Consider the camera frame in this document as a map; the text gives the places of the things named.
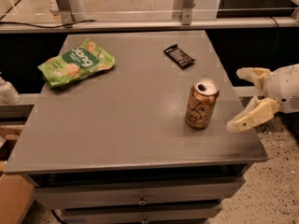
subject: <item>snack bag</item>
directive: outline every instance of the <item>snack bag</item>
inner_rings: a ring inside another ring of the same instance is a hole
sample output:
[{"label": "snack bag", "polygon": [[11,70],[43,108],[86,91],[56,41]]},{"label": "snack bag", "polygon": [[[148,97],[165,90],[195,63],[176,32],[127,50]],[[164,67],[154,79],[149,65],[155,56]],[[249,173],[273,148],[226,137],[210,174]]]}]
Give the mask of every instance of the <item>snack bag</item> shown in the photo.
[{"label": "snack bag", "polygon": [[53,88],[108,70],[114,63],[113,56],[87,38],[80,47],[53,57],[37,68],[43,73],[49,87]]}]

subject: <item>black candy bar wrapper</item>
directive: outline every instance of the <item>black candy bar wrapper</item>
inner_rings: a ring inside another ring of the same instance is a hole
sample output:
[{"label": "black candy bar wrapper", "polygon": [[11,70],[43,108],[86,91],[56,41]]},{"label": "black candy bar wrapper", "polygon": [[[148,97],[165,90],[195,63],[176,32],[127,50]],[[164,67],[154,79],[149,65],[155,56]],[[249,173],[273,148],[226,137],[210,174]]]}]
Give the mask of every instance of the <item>black candy bar wrapper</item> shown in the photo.
[{"label": "black candy bar wrapper", "polygon": [[195,59],[187,55],[182,49],[178,47],[178,44],[169,47],[164,50],[166,56],[174,61],[182,70],[188,66],[194,64]]}]

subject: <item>soda can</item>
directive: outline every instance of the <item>soda can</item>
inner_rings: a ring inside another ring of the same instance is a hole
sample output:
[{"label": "soda can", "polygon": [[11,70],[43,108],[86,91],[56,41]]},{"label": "soda can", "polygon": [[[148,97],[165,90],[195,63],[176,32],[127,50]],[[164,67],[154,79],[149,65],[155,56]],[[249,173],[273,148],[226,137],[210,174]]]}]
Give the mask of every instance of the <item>soda can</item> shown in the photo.
[{"label": "soda can", "polygon": [[205,129],[211,120],[218,96],[219,87],[214,80],[197,80],[189,94],[185,118],[187,124],[195,129]]}]

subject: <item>gray table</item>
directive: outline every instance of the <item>gray table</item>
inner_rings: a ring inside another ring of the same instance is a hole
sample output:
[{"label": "gray table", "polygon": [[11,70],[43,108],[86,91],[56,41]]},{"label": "gray table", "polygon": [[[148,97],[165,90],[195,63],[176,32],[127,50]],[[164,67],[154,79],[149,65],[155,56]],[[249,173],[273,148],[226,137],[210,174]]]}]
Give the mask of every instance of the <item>gray table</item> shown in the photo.
[{"label": "gray table", "polygon": [[[226,131],[226,122],[243,107],[205,31],[69,35],[62,52],[86,37],[115,56],[115,67],[68,88],[45,86],[6,173],[21,174],[44,191],[64,183],[50,182],[57,174],[76,185],[93,172],[124,172],[129,180],[152,170],[166,174],[178,168],[183,170],[178,174],[184,174],[220,167],[225,173],[223,167],[229,166],[237,170],[235,176],[242,176],[254,162],[267,160],[253,130]],[[174,44],[196,59],[195,65],[181,70],[170,61],[163,51]],[[184,120],[190,87],[199,77],[220,86],[204,130]],[[75,180],[71,174],[82,176]]]}]

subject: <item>drawer handle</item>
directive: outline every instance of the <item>drawer handle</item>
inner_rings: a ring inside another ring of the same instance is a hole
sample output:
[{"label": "drawer handle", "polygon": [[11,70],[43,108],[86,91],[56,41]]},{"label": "drawer handle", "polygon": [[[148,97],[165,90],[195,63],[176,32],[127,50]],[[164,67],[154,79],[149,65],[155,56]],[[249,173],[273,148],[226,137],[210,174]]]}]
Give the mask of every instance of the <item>drawer handle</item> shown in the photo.
[{"label": "drawer handle", "polygon": [[148,204],[148,201],[146,201],[146,200],[144,199],[144,196],[142,195],[142,196],[140,197],[140,200],[138,201],[138,205],[146,205],[146,204]]},{"label": "drawer handle", "polygon": [[146,217],[143,217],[143,221],[141,221],[141,224],[150,224],[150,222],[147,221]]}]

